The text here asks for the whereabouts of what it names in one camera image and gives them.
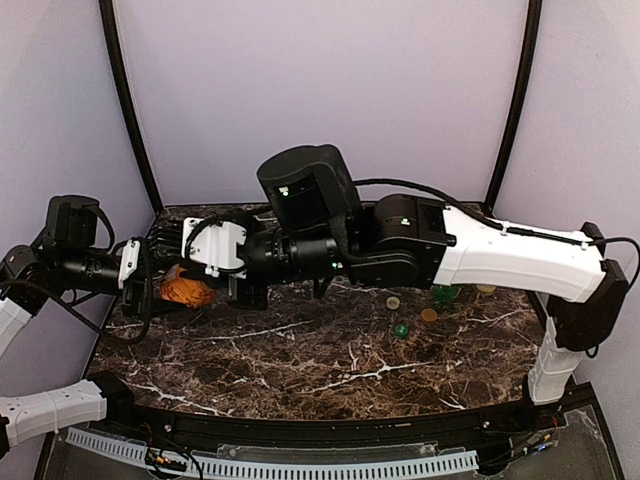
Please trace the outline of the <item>orange juice bottle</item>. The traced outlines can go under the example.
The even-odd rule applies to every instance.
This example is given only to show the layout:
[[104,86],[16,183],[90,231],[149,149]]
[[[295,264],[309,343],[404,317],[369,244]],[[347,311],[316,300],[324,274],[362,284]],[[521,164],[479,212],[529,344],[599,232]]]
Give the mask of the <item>orange juice bottle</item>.
[[210,305],[215,299],[215,290],[200,280],[184,277],[184,272],[184,268],[174,265],[164,274],[159,287],[161,298],[189,308]]

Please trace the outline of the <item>cream white bottle cap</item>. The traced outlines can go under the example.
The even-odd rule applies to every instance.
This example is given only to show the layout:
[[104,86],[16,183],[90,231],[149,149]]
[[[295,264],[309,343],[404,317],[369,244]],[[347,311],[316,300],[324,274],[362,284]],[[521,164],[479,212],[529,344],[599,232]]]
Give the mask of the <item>cream white bottle cap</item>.
[[386,300],[386,307],[389,310],[395,311],[400,307],[401,301],[396,296],[390,296]]

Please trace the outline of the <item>green bottle cap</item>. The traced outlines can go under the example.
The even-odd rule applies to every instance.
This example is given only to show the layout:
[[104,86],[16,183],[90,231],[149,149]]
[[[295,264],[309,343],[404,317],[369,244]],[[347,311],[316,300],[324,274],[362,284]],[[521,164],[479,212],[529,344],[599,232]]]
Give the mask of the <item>green bottle cap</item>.
[[410,333],[410,329],[406,325],[399,324],[399,325],[396,325],[394,328],[394,334],[397,338],[405,339],[409,336],[409,333]]

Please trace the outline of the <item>gold brown bottle cap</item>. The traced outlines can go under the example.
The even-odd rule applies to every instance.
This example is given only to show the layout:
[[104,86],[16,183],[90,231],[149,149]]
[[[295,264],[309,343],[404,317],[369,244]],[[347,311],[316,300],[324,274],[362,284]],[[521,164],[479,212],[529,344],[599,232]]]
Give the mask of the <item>gold brown bottle cap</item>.
[[421,311],[420,318],[423,323],[431,324],[437,321],[438,313],[434,309],[426,308]]

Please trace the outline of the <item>green plastic bottle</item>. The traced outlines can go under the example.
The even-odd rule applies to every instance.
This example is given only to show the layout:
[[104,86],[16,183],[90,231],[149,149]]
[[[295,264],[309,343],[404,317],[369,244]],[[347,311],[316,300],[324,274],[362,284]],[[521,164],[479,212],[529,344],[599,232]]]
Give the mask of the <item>green plastic bottle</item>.
[[435,303],[449,304],[457,299],[460,290],[459,286],[433,286],[430,293]]

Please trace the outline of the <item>large yellow tea bottle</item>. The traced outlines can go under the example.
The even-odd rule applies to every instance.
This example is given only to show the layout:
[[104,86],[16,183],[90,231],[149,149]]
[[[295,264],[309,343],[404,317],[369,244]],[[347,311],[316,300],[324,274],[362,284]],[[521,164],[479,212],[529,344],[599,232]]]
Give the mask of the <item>large yellow tea bottle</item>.
[[494,285],[476,284],[475,289],[481,293],[491,294],[496,291],[497,287]]

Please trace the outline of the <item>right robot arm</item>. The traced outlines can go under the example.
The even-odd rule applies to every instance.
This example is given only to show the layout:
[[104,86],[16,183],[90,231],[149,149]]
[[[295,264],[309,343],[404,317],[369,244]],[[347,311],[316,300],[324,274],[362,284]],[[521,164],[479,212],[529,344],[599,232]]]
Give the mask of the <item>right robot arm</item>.
[[259,222],[258,209],[176,221],[151,233],[157,264],[227,286],[231,303],[251,310],[266,308],[272,285],[310,280],[321,297],[337,277],[379,288],[486,284],[544,293],[545,336],[524,389],[535,405],[561,399],[634,285],[606,257],[609,239],[593,223],[562,232],[499,221],[404,180],[364,205],[332,145],[285,150],[257,177],[276,228]]

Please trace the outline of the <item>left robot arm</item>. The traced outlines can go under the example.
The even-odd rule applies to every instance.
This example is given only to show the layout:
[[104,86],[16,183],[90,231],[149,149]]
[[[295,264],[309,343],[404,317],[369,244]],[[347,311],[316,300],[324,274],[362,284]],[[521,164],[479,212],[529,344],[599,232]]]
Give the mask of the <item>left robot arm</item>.
[[[45,225],[29,245],[13,247],[1,261],[1,348],[35,319],[47,302],[57,304],[104,342],[129,346],[141,342],[151,323],[152,262],[146,240],[96,244],[98,226],[109,237],[114,229],[98,200],[63,195],[50,199]],[[66,301],[64,293],[83,291],[121,296],[130,315],[141,321],[129,338],[110,334]],[[127,419],[133,392],[110,372],[93,374],[72,385],[28,396],[1,400],[1,451],[49,432],[105,419]]]

